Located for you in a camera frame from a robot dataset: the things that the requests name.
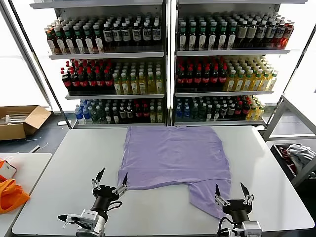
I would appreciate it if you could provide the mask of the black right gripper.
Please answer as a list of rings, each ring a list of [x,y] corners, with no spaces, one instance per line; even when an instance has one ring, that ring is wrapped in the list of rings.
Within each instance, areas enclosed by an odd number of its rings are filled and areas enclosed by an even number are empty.
[[[248,214],[252,211],[252,203],[254,195],[251,194],[248,188],[241,182],[241,189],[245,199],[230,199],[226,200],[221,196],[218,184],[216,184],[214,201],[219,206],[223,207],[223,212],[231,216],[234,223],[241,224],[244,221],[250,221]]]

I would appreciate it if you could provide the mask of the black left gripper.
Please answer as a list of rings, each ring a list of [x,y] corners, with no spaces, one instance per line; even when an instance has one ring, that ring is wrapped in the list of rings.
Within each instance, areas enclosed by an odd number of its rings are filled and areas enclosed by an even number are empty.
[[[96,178],[91,179],[93,195],[96,198],[91,210],[99,215],[106,215],[109,210],[121,207],[122,202],[119,201],[119,196],[128,190],[128,173],[125,174],[122,184],[117,188],[100,185],[104,171],[105,168],[97,174]]]

